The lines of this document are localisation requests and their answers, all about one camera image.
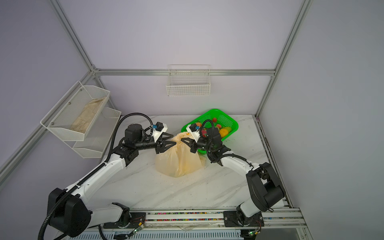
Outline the cream banana print plastic bag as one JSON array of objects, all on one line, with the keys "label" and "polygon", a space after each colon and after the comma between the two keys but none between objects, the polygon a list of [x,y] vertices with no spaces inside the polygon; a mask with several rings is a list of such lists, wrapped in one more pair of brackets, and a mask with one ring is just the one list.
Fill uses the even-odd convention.
[{"label": "cream banana print plastic bag", "polygon": [[158,154],[155,158],[156,170],[169,177],[178,178],[203,169],[206,166],[206,158],[198,153],[191,153],[190,148],[181,141],[182,138],[190,138],[187,132],[180,133],[171,141],[177,144],[165,153]]}]

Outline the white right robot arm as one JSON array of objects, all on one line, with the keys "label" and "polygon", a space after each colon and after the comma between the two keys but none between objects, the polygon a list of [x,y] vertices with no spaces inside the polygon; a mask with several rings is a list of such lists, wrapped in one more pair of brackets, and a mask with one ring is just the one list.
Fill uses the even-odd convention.
[{"label": "white right robot arm", "polygon": [[273,212],[273,206],[280,202],[286,191],[271,164],[255,164],[235,154],[222,142],[220,130],[212,120],[205,120],[200,126],[196,123],[186,127],[192,138],[182,138],[191,153],[206,152],[211,163],[229,168],[247,180],[250,198],[237,206],[236,211],[224,212],[226,226],[262,227],[262,212]]}]

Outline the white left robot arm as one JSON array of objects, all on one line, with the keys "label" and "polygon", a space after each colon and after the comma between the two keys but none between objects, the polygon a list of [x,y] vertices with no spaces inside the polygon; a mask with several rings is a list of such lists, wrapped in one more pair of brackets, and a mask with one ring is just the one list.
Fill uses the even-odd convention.
[{"label": "white left robot arm", "polygon": [[117,122],[111,136],[107,157],[82,179],[65,189],[56,188],[49,194],[47,216],[38,233],[38,239],[44,239],[48,226],[62,232],[64,237],[76,237],[84,230],[99,227],[105,223],[115,223],[125,228],[136,221],[130,208],[113,202],[100,209],[89,209],[87,204],[94,194],[115,174],[127,167],[142,150],[154,149],[157,154],[164,153],[176,142],[171,141],[173,135],[167,133],[167,125],[161,122],[150,122],[143,129],[140,124],[132,124],[126,129],[126,136],[118,146],[114,146],[117,131],[122,122],[130,117],[125,115]]}]

